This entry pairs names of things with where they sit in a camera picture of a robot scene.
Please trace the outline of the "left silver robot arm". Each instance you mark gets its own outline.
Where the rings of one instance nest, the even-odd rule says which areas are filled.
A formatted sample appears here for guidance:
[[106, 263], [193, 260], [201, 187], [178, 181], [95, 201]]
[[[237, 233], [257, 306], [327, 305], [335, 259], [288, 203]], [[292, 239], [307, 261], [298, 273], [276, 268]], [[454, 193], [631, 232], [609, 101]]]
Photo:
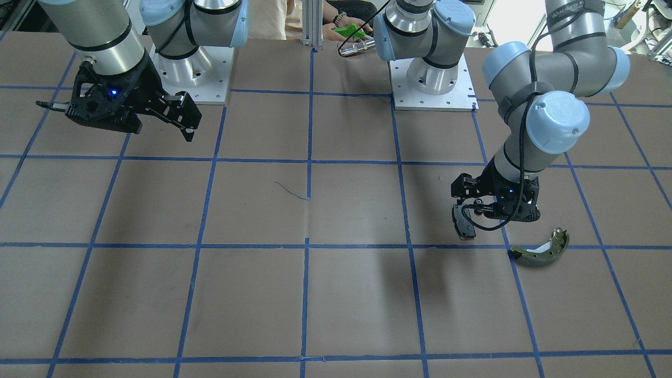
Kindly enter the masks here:
[[[610, 93], [629, 74], [623, 50], [608, 46], [601, 1], [547, 1], [550, 53], [520, 41], [497, 46], [485, 58], [484, 79], [510, 128], [502, 148], [479, 177], [461, 174], [451, 185], [458, 234], [485, 230], [470, 217], [505, 225], [540, 218], [538, 175], [571, 149], [590, 125], [584, 97]], [[373, 36], [382, 60], [412, 60], [414, 89], [442, 95], [454, 87], [458, 63], [476, 16], [460, 1], [391, 1], [374, 17]]]

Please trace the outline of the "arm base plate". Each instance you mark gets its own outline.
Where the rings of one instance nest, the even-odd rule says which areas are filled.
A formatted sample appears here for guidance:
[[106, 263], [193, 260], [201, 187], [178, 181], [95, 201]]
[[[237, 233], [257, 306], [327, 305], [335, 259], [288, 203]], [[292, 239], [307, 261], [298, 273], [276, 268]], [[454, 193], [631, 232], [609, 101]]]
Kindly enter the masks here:
[[396, 110], [470, 112], [478, 109], [464, 55], [449, 69], [432, 67], [422, 58], [388, 63]]
[[157, 54], [153, 45], [150, 56], [168, 93], [186, 91], [197, 104], [225, 105], [235, 51], [200, 46], [191, 57], [172, 60]]

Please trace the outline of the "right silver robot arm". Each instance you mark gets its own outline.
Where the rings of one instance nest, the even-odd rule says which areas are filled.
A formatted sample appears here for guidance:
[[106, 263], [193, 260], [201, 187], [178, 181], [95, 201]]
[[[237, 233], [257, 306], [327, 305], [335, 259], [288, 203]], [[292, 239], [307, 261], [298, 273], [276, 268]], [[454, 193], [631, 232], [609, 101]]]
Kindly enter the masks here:
[[37, 101], [81, 126], [139, 134], [139, 115], [178, 128], [190, 142], [202, 113], [191, 88], [217, 77], [206, 48], [242, 48], [249, 36], [247, 1], [141, 1], [149, 53], [118, 1], [41, 1], [82, 56], [70, 101]]

